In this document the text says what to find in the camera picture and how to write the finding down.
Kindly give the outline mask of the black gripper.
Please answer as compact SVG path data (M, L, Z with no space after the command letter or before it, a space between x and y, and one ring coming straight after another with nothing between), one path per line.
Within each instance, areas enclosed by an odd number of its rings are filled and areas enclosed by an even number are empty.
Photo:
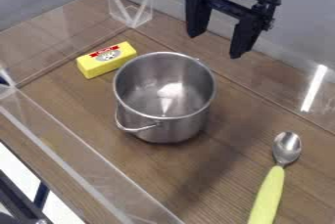
M245 52L252 50L261 32L272 28L276 6L281 5L281 0L254 1L260 4L252 6L234 27L229 51L231 59L238 59ZM206 31L210 13L207 0L186 0L186 31L190 38Z

